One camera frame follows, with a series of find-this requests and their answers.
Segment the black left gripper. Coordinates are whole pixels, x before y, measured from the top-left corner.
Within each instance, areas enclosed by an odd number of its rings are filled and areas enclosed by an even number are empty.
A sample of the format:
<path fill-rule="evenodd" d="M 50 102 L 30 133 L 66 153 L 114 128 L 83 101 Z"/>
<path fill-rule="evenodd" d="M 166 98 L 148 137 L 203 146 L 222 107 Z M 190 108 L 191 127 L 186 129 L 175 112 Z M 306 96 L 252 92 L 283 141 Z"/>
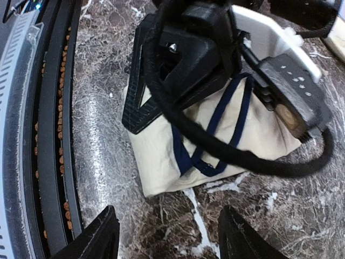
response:
<path fill-rule="evenodd" d="M 154 1 L 153 54 L 165 23 L 183 25 L 196 45 L 160 58 L 160 80 L 181 109 L 222 89 L 242 70 L 238 31 L 225 1 Z"/>

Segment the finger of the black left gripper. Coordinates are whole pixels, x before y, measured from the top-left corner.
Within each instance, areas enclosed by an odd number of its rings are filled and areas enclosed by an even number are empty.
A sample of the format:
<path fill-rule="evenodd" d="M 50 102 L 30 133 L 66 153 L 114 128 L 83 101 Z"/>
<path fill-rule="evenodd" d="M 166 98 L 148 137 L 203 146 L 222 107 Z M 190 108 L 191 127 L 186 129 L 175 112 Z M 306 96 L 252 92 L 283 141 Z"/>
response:
<path fill-rule="evenodd" d="M 142 103 L 146 89 L 142 45 L 154 18 L 154 14 L 146 15 L 135 30 L 130 77 L 122 114 L 123 126 L 133 134 L 139 134 L 161 115 L 159 107 L 152 98 Z"/>

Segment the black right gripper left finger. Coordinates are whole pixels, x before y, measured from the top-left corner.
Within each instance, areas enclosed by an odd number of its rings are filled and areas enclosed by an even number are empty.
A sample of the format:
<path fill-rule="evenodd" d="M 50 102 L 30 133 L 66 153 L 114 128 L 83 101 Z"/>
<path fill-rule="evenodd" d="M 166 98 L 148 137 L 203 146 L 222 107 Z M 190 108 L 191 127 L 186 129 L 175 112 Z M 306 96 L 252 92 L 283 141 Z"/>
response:
<path fill-rule="evenodd" d="M 120 224 L 113 206 L 107 206 L 84 231 L 52 258 L 117 259 Z"/>

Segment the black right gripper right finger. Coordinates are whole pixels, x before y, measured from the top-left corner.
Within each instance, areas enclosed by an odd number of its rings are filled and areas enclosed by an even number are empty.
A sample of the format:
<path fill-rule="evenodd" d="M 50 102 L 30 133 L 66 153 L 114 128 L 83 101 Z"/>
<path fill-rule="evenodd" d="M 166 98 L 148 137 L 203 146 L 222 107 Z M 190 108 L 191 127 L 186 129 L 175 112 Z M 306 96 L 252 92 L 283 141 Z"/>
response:
<path fill-rule="evenodd" d="M 220 258 L 286 258 L 231 206 L 225 206 L 220 212 L 218 242 Z"/>

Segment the cream underwear with navy trim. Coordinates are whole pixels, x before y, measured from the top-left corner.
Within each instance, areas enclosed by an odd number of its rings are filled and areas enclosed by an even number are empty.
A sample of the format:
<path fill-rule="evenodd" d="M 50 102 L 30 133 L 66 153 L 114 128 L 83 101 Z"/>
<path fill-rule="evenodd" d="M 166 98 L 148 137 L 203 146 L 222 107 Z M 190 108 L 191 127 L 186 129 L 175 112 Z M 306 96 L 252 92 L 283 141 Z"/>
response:
<path fill-rule="evenodd" d="M 281 119 L 253 93 L 253 78 L 241 73 L 216 93 L 185 111 L 212 140 L 226 144 L 226 157 L 249 152 L 274 161 L 290 154 L 301 143 Z M 176 124 L 159 115 L 129 138 L 145 197 L 176 192 L 217 181 L 245 171 L 210 153 L 184 135 Z"/>

